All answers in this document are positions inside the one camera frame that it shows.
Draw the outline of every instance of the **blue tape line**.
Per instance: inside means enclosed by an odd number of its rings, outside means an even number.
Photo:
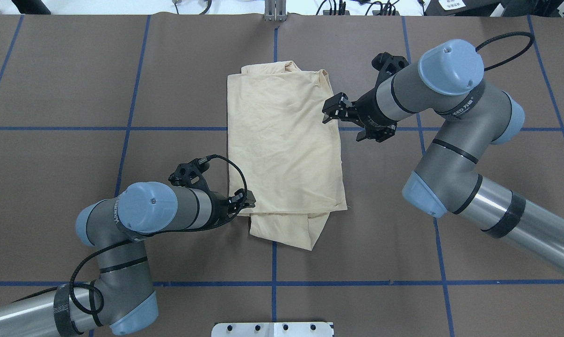
[[[0,286],[61,286],[68,281],[0,281]]]
[[[278,62],[278,28],[274,28],[274,62]]]
[[[405,36],[405,48],[406,57],[411,63],[411,51],[409,49],[409,35],[406,29],[406,19],[404,16],[400,17],[402,19],[402,32]],[[423,139],[423,126],[421,125],[421,117],[417,114],[417,129],[419,131],[419,143],[421,144],[421,153],[426,153],[425,141]],[[442,277],[442,290],[444,292],[444,305],[446,307],[446,317],[448,320],[448,332],[450,337],[455,337],[455,327],[453,326],[453,312],[450,307],[450,298],[448,295],[448,286],[446,284],[446,273],[444,270],[444,257],[442,256],[442,244],[440,241],[440,231],[438,230],[438,221],[434,218],[434,230],[436,231],[436,251],[438,252],[438,262],[440,264],[440,275]]]
[[[6,66],[8,66],[8,60],[10,59],[10,55],[12,54],[12,49],[14,49],[14,44],[16,42],[16,38],[18,37],[18,32],[20,31],[23,20],[24,20],[24,15],[21,15],[20,19],[18,20],[18,25],[16,26],[16,30],[14,31],[14,36],[12,36],[12,41],[10,42],[10,47],[8,48],[6,58],[4,59],[4,64],[2,64],[1,66],[0,83],[1,83],[1,78],[4,77],[4,71],[6,70]]]
[[[448,331],[451,337],[455,337],[455,327],[453,326],[453,311],[450,307],[450,297],[448,295],[448,285],[446,281],[446,271],[444,269],[444,256],[442,254],[442,243],[440,242],[440,230],[438,230],[438,220],[434,218],[434,231],[436,232],[436,249],[438,250],[438,262],[440,263],[440,276],[442,278],[442,292],[444,293],[444,305],[448,319]]]
[[[68,281],[0,281],[0,286],[61,286]],[[199,281],[176,282],[158,281],[153,286],[202,287],[202,286],[272,286],[271,281]],[[464,280],[423,280],[423,281],[276,281],[276,286],[508,286],[514,284],[564,284],[564,279],[464,279]]]
[[[274,29],[274,62],[278,62],[278,29]],[[278,303],[277,303],[277,283],[278,281],[278,243],[272,241],[272,322],[278,320]]]
[[[147,23],[145,24],[145,35],[143,36],[143,47],[141,47],[141,56],[138,60],[137,78],[134,83],[132,92],[132,102],[130,102],[130,114],[128,115],[128,124],[126,126],[126,136],[124,136],[124,145],[122,147],[122,157],[120,158],[120,166],[118,168],[118,178],[116,179],[116,190],[114,197],[120,194],[120,184],[122,183],[122,171],[124,170],[124,160],[126,160],[126,151],[128,150],[128,140],[130,139],[130,128],[132,126],[132,118],[134,117],[134,108],[137,102],[138,83],[141,81],[141,71],[143,70],[143,58],[145,57],[145,47],[147,45],[147,34],[149,34],[149,23],[151,15],[147,15]]]
[[[272,322],[277,320],[277,293],[278,293],[278,243],[272,241]]]
[[[532,24],[532,17],[530,15],[528,15],[528,24],[529,24],[529,32],[534,34],[534,24]],[[543,62],[542,62],[542,56],[540,56],[540,50],[538,47],[538,40],[536,39],[534,41],[534,49],[536,51],[536,56],[538,57],[538,63],[540,64],[540,70],[542,71],[542,76],[544,78],[544,81],[546,83],[546,86],[548,87],[548,93],[550,94],[550,100],[552,101],[552,105],[554,107],[554,112],[556,113],[556,117],[558,119],[558,124],[560,124],[560,129],[563,133],[563,138],[564,138],[564,123],[563,123],[563,119],[560,116],[560,111],[558,110],[558,105],[556,104],[556,99],[554,98],[554,93],[552,91],[552,86],[550,85],[550,81],[548,79],[548,76],[546,75],[546,70],[543,66]]]
[[[154,282],[154,286],[271,286],[269,281]]]
[[[483,279],[446,281],[449,286],[484,286],[511,284],[564,284],[564,279]]]
[[[0,126],[0,131],[124,131],[125,126]]]
[[[406,19],[404,16],[400,17],[402,21],[402,33],[405,36],[405,49],[406,49],[406,60],[411,63],[411,49],[409,48],[409,36],[406,32]]]
[[[279,281],[278,286],[390,286],[390,281]]]
[[[224,132],[228,128],[226,126],[0,126],[0,131],[126,131],[131,132]],[[340,127],[342,132],[360,132],[360,127]],[[439,127],[433,126],[399,126],[397,131],[402,132],[437,132]],[[522,128],[522,132],[562,132],[563,128]]]
[[[224,132],[226,126],[131,126],[131,131]]]

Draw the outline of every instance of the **metal bracket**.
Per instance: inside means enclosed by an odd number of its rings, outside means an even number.
[[[286,21],[286,0],[265,0],[265,21]]]
[[[211,337],[333,337],[332,322],[220,323]]]

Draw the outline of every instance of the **metal plate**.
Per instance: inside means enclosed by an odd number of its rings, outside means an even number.
[[[333,337],[332,322],[219,323],[211,337]]]

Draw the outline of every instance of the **beige fabric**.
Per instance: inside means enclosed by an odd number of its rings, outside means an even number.
[[[228,155],[257,200],[252,235],[312,250],[329,212],[347,209],[338,123],[322,124],[327,72],[294,62],[244,66],[228,76]],[[230,171],[230,191],[242,188]]]

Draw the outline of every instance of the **wire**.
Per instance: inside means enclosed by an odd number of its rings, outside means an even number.
[[[132,241],[122,241],[122,242],[118,242],[115,243],[114,245],[105,247],[103,249],[100,249],[96,252],[94,252],[93,254],[90,254],[89,256],[87,256],[82,262],[80,262],[80,264],[76,267],[76,269],[74,270],[74,273],[72,273],[72,277],[70,277],[70,282],[68,282],[68,287],[70,288],[69,290],[69,295],[70,295],[70,299],[72,300],[72,303],[74,303],[74,305],[81,310],[82,312],[85,312],[85,314],[89,314],[89,315],[96,315],[98,313],[100,313],[103,310],[104,307],[104,297],[103,297],[103,293],[101,293],[101,290],[99,290],[96,286],[91,286],[89,284],[85,284],[85,283],[74,283],[80,269],[82,269],[83,266],[85,266],[85,264],[87,262],[89,262],[89,260],[91,260],[92,258],[94,258],[95,256],[102,254],[104,252],[107,252],[111,249],[114,249],[116,247],[120,247],[123,245],[128,245],[128,243],[132,243]],[[74,295],[74,288],[83,288],[83,289],[87,289],[89,291],[91,291],[92,293],[96,293],[97,296],[100,298],[101,300],[101,304],[99,305],[99,307],[97,309],[94,310],[89,310],[85,307],[83,307],[83,305],[78,301],[78,299],[76,298],[76,296]],[[28,296],[22,297],[21,299],[17,299],[15,301],[13,301],[12,303],[15,303],[17,301],[22,301],[22,300],[26,300],[26,299],[30,299],[32,297],[37,297],[49,292],[53,292],[55,290],[58,289],[58,286],[53,286],[52,288],[47,288],[45,290],[41,290],[40,292],[36,292],[34,294],[30,294]]]
[[[37,297],[39,295],[43,295],[43,294],[46,294],[46,293],[49,293],[49,292],[53,292],[54,290],[57,290],[57,289],[58,289],[57,286],[52,286],[52,288],[41,290],[40,292],[36,292],[34,294],[30,294],[29,296],[25,296],[25,297],[22,297],[21,299],[17,299],[15,301],[13,301],[12,303],[16,303],[17,301],[22,301],[22,300],[28,300],[28,299],[31,299],[32,297]]]
[[[246,200],[247,195],[248,195],[248,188],[246,187],[246,179],[244,177],[243,171],[241,171],[241,169],[236,164],[234,164],[231,160],[229,160],[228,158],[226,158],[224,156],[209,155],[209,156],[206,156],[205,158],[207,158],[207,161],[210,161],[214,158],[220,158],[221,160],[224,160],[225,162],[227,162],[228,164],[233,166],[239,172],[241,179],[243,179],[243,190],[244,190],[244,192],[243,192],[243,196],[241,197],[241,199],[237,202],[239,204],[243,204],[244,201]],[[213,226],[210,226],[210,227],[201,227],[201,228],[183,229],[183,230],[162,230],[160,232],[155,232],[155,233],[151,234],[150,236],[154,236],[154,235],[157,235],[157,234],[163,234],[163,233],[171,233],[171,232],[200,232],[200,231],[203,231],[203,230],[211,230],[211,229],[214,229],[214,228],[224,226],[225,224],[228,224],[228,222],[231,222],[232,220],[234,220],[234,218],[236,218],[239,215],[240,211],[241,211],[241,208],[239,207],[235,211],[235,213],[232,214],[232,216],[230,218],[228,218],[224,222],[216,222],[216,224],[214,224]]]
[[[396,15],[396,4],[398,4],[400,0],[396,0],[395,2],[392,3],[392,13],[389,13],[388,15]]]
[[[512,60],[516,59],[517,57],[523,55],[526,51],[528,51],[528,49],[530,49],[532,47],[532,45],[534,45],[534,41],[535,41],[534,34],[531,34],[531,33],[528,33],[528,32],[510,32],[510,33],[501,34],[499,36],[495,36],[493,38],[485,40],[483,43],[481,43],[480,45],[475,47],[475,51],[479,51],[479,49],[486,47],[486,45],[493,43],[494,41],[502,40],[503,38],[513,37],[513,36],[529,37],[529,42],[525,46],[525,48],[523,48],[523,50],[520,51],[519,53],[516,53],[515,55],[511,56],[510,58],[505,59],[502,62],[498,62],[497,64],[494,64],[493,66],[488,66],[488,67],[484,68],[484,71],[492,70],[494,68],[498,68],[499,66],[502,66],[503,64],[507,64],[507,63],[511,62]]]
[[[318,11],[316,12],[316,15],[319,15],[319,11],[321,10],[321,7],[323,7],[323,4],[325,4],[326,1],[329,1],[329,0],[323,0],[321,2],[320,6],[318,7]]]
[[[204,15],[205,13],[207,13],[207,11],[209,11],[210,8],[211,8],[211,0],[207,0],[207,7],[205,7],[205,10],[199,13],[199,15]]]
[[[369,10],[371,9],[371,7],[372,7],[374,4],[380,5],[380,12],[382,11],[382,6],[384,6],[384,5],[382,4],[382,2],[381,2],[381,1],[374,1],[374,2],[370,2],[370,3],[369,3],[369,7],[367,8],[367,11],[365,11],[365,15],[367,15],[367,14],[369,13]]]
[[[123,245],[128,245],[129,243],[132,243],[132,241],[125,240],[125,241],[115,243],[111,246],[102,248],[102,249],[94,252],[93,254],[90,254],[89,256],[87,256],[84,260],[82,260],[79,263],[79,265],[76,267],[76,269],[74,269],[74,273],[72,273],[72,277],[70,277],[70,282],[68,282],[68,286],[70,288],[70,299],[72,300],[72,303],[74,303],[74,305],[79,310],[81,310],[82,312],[85,312],[85,314],[87,314],[87,315],[96,315],[103,310],[103,306],[105,304],[103,294],[101,293],[101,291],[96,286],[90,286],[88,284],[74,284],[74,280],[76,280],[76,277],[79,274],[79,271],[83,268],[83,266],[85,266],[85,264],[87,262],[89,262],[89,260],[91,260],[95,256],[97,256],[99,254],[103,254],[104,252],[107,252],[111,249],[114,249],[114,248],[117,248],[117,247],[120,247],[120,246],[123,246]],[[101,299],[101,304],[99,305],[99,307],[97,309],[94,309],[94,310],[90,310],[90,309],[85,308],[79,302],[79,300],[76,299],[76,296],[74,295],[74,288],[85,288],[85,289],[91,290],[92,292],[96,293]]]
[[[230,164],[232,167],[234,167],[239,172],[241,179],[243,179],[243,189],[244,189],[243,197],[241,198],[241,200],[239,200],[239,204],[243,204],[244,201],[246,200],[246,195],[248,194],[248,188],[246,187],[246,179],[244,177],[243,171],[241,171],[241,169],[236,164],[234,164],[231,160],[229,160],[228,158],[226,158],[224,156],[220,156],[220,155],[207,156],[208,160],[213,159],[213,158],[220,158],[221,160],[224,160],[225,162]],[[241,211],[241,207],[239,207],[237,209],[237,211],[230,218],[228,218],[228,220],[224,221],[221,224],[216,224],[215,226],[213,226],[210,229],[218,228],[220,226],[224,226],[225,224],[228,224],[228,222],[231,222],[232,220],[234,220],[234,218],[236,218],[239,215],[240,211]]]
[[[378,13],[378,15],[386,15],[387,11],[390,11],[390,7],[392,6],[392,4],[388,1],[385,3],[384,5],[384,9],[382,9],[382,11],[380,11],[380,13]]]

